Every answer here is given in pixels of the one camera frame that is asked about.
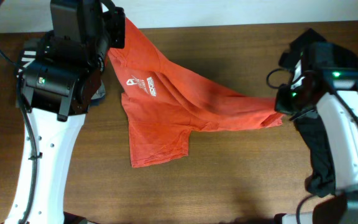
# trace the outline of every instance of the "white wall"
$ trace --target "white wall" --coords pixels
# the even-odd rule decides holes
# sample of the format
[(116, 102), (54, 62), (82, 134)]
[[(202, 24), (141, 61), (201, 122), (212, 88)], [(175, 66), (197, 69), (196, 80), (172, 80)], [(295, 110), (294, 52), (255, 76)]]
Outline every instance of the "white wall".
[[(0, 32), (52, 29), (49, 0), (7, 0)], [(139, 28), (358, 20), (358, 0), (115, 0)]]

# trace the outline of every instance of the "wooden surface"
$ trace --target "wooden surface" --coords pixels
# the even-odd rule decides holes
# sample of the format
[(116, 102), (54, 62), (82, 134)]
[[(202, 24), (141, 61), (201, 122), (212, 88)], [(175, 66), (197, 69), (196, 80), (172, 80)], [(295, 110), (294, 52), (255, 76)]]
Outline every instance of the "wooden surface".
[[(275, 96), (265, 85), (288, 43), (307, 27), (358, 55), (358, 22), (274, 24), (144, 33), (173, 62), (245, 95)], [(41, 34), (4, 34), (16, 59), (25, 40)], [(286, 75), (277, 74), (277, 83)], [(65, 211), (100, 223), (217, 223), (294, 213), (311, 174), (307, 147), (293, 125), (257, 131), (192, 133), (190, 155), (133, 169), (129, 160), (122, 87), (108, 66), (107, 97), (86, 117), (73, 155)], [(14, 106), (12, 66), (0, 57), (0, 223), (14, 198), (24, 125)], [(305, 205), (311, 210), (319, 200)]]

